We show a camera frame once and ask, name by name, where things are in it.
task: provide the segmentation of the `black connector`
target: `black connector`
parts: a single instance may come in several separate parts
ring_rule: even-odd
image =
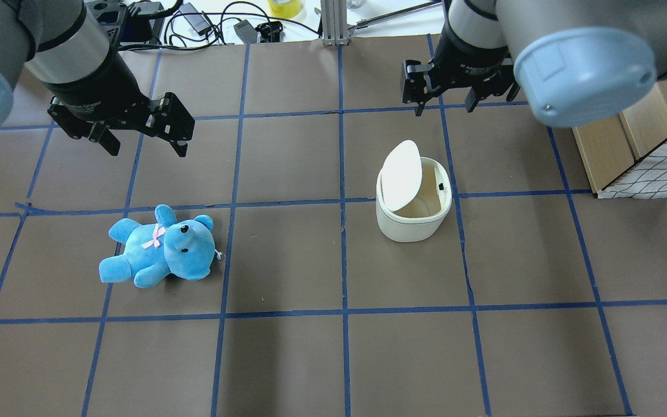
[[[194,8],[192,3],[184,3],[182,6],[179,7],[179,12],[180,13],[198,13],[197,9]],[[204,19],[204,16],[200,14],[189,14],[189,15],[184,15],[183,16],[185,19],[187,19],[187,22],[192,26],[192,28],[197,32],[198,35],[205,35],[207,32],[210,32],[210,29],[212,27],[210,26],[209,23],[207,23],[207,20]]]

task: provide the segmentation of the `blue teddy bear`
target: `blue teddy bear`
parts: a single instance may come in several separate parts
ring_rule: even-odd
[[[141,225],[122,219],[109,229],[109,237],[123,243],[119,256],[103,259],[100,280],[118,283],[133,278],[135,286],[149,288],[174,274],[185,280],[201,280],[210,274],[214,258],[220,259],[212,239],[212,219],[206,214],[177,222],[169,206],[156,207],[157,224]]]

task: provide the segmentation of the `white container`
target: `white container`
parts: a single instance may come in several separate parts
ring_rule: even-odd
[[[424,158],[412,140],[387,155],[376,185],[378,225],[396,242],[430,237],[452,207],[452,187],[442,164]]]

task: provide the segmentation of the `gray robot arm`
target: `gray robot arm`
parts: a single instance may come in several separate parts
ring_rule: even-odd
[[[427,64],[403,64],[416,115],[449,88],[466,109],[519,85],[540,122],[580,126],[611,116],[667,79],[667,0],[452,0]]]
[[[116,16],[128,13],[123,3],[114,6]],[[194,119],[174,93],[159,100],[141,93],[117,53],[119,37],[108,37],[97,21],[107,7],[82,0],[0,0],[0,126],[24,65],[53,92],[48,113],[70,137],[87,137],[116,155],[120,142],[109,130],[138,130],[185,156]]]

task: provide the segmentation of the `bin opening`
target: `bin opening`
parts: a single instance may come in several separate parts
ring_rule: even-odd
[[[444,184],[441,181],[437,184],[437,176],[439,176],[437,166],[428,159],[422,159],[421,162],[423,172],[421,188],[410,203],[394,212],[400,217],[411,219],[430,217],[442,211],[443,205],[439,190],[444,189]]]

